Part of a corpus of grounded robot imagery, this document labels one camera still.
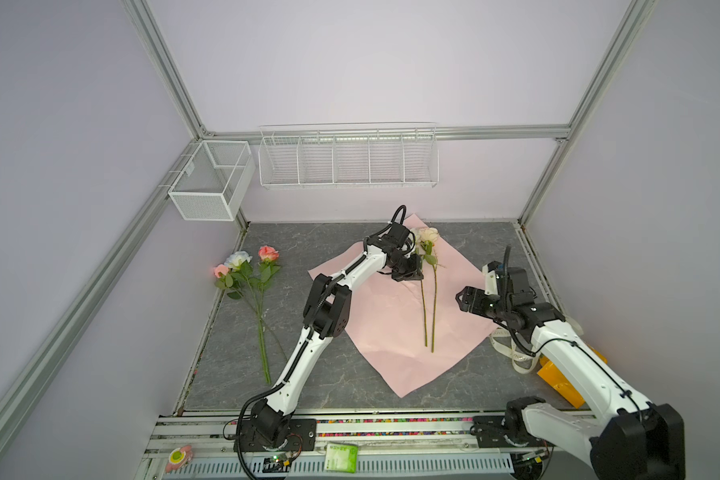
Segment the cream fake rose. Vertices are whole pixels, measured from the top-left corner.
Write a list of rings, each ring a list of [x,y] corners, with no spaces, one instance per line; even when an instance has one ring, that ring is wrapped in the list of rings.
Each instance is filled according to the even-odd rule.
[[[422,254],[423,261],[432,269],[433,295],[431,310],[431,332],[428,346],[432,353],[435,352],[436,319],[438,304],[438,266],[439,260],[436,253],[436,243],[440,239],[439,231],[434,227],[425,227],[419,230],[418,247]]]

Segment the pink purple wrapping paper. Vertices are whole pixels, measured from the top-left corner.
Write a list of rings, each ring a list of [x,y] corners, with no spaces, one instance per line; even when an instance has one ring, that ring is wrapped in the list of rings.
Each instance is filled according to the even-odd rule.
[[[317,362],[310,387],[347,380],[363,390],[373,383],[403,398],[455,367],[495,330],[489,320],[462,312],[455,296],[466,286],[480,287],[483,275],[446,240],[435,246],[438,304],[435,352],[424,346],[419,281],[395,282],[374,275],[354,291],[344,335]],[[428,343],[431,332],[432,269],[424,266]]]

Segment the red pink fake rose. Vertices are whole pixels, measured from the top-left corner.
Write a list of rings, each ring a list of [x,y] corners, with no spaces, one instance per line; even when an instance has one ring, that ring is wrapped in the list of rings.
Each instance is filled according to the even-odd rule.
[[[263,295],[266,288],[270,284],[273,275],[279,269],[277,264],[279,252],[271,246],[265,245],[258,250],[259,263],[255,269],[255,279],[253,280],[255,314],[257,322],[258,345],[260,350],[260,358],[263,365],[267,365],[267,350],[265,341],[265,326],[263,320]]]

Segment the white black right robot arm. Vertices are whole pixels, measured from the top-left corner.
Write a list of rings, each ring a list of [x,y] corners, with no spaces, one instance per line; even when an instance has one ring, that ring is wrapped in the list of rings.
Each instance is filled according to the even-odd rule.
[[[538,440],[563,449],[599,479],[683,479],[684,421],[669,404],[656,404],[617,375],[585,344],[565,315],[537,300],[526,271],[507,259],[484,268],[485,286],[464,287],[459,309],[493,321],[510,344],[535,360],[546,357],[583,397],[587,420],[538,396],[508,402],[499,427],[512,445]]]

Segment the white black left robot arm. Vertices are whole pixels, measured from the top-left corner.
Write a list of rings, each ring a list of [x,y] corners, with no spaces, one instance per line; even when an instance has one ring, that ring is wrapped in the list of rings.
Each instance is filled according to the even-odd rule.
[[[304,326],[281,375],[241,408],[234,434],[237,451],[287,444],[302,390],[324,350],[345,330],[355,290],[374,275],[395,282],[423,279],[414,234],[404,225],[406,213],[407,207],[399,206],[386,226],[363,239],[361,253],[351,263],[332,275],[315,277],[303,310]]]

